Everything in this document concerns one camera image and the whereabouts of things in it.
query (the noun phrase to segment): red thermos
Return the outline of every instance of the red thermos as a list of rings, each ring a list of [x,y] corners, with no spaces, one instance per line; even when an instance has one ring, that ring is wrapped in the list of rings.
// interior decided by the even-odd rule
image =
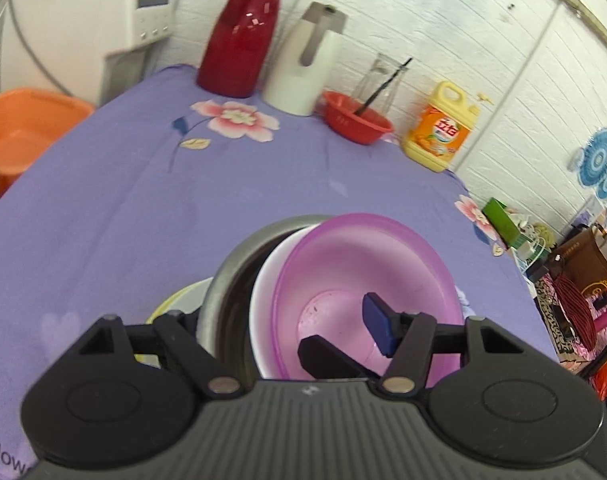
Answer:
[[[279,0],[228,0],[213,28],[197,84],[228,97],[255,89],[279,15]]]

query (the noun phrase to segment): purple bowl rim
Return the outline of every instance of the purple bowl rim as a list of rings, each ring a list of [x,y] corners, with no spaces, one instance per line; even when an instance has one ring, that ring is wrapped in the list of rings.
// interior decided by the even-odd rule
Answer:
[[[289,379],[290,374],[286,370],[286,365],[279,349],[279,342],[277,341],[276,310],[277,303],[279,303],[280,291],[285,279],[284,277],[287,274],[288,267],[293,265],[293,261],[299,255],[299,253],[304,250],[306,245],[315,241],[317,238],[322,237],[327,232],[334,231],[335,229],[357,225],[368,226],[377,228],[379,231],[384,231],[395,238],[399,238],[404,241],[404,243],[415,250],[419,256],[425,256],[426,258],[430,257],[430,259],[434,260],[434,262],[428,263],[424,261],[424,263],[436,276],[437,280],[439,280],[439,282],[445,286],[445,290],[442,291],[444,292],[446,302],[452,302],[453,304],[459,305],[459,309],[457,310],[459,316],[456,316],[455,312],[453,311],[452,319],[449,318],[445,322],[449,324],[463,324],[463,312],[459,304],[459,296],[457,294],[455,280],[453,280],[453,277],[448,268],[445,266],[441,256],[439,256],[437,251],[434,250],[434,248],[418,232],[402,224],[401,222],[393,220],[392,218],[375,213],[347,213],[338,215],[321,222],[317,227],[315,227],[315,229],[299,240],[299,243],[295,246],[295,249],[286,258],[286,261],[279,272],[279,277],[277,278],[277,285],[275,286],[275,290],[272,295],[272,307],[270,309],[270,336],[272,339],[272,348],[276,357],[277,366],[279,367],[279,372],[284,379]]]

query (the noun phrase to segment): yellow detergent bottle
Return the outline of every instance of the yellow detergent bottle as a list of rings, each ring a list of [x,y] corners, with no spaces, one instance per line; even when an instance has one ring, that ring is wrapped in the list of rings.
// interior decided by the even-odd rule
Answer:
[[[479,99],[490,101],[483,95]],[[432,171],[443,171],[478,116],[479,107],[469,106],[463,90],[450,81],[442,81],[432,92],[418,126],[406,134],[401,146],[412,160]]]

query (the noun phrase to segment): orange label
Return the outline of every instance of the orange label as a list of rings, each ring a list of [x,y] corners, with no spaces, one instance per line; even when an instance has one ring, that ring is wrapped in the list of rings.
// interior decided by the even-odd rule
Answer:
[[[443,160],[451,160],[470,130],[438,108],[428,105],[408,139]]]

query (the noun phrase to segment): stainless steel pot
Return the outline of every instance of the stainless steel pot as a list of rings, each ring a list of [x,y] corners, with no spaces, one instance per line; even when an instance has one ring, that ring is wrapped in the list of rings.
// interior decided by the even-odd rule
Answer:
[[[246,385],[260,376],[248,332],[250,295],[257,274],[268,255],[285,238],[328,218],[296,216],[255,232],[234,248],[208,287],[197,323],[197,340]]]

